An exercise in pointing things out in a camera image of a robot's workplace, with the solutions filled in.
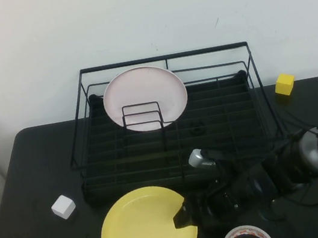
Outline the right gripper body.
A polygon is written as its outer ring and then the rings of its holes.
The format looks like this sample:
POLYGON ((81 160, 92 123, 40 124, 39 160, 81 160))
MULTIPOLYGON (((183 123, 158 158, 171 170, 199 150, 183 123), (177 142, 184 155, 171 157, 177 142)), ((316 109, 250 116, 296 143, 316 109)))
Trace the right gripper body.
POLYGON ((272 201, 281 196, 283 187, 280 165, 261 162, 232 178, 222 178, 204 193, 189 197, 193 225, 212 227, 231 223, 249 211, 262 218, 279 215, 272 201))

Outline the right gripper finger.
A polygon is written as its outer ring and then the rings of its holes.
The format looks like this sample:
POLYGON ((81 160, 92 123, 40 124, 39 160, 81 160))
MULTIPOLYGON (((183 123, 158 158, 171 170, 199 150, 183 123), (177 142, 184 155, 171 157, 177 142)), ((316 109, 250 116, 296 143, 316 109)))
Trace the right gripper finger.
POLYGON ((182 203, 179 211, 173 217, 173 222, 176 229, 197 226, 196 212, 191 201, 185 200, 182 203))

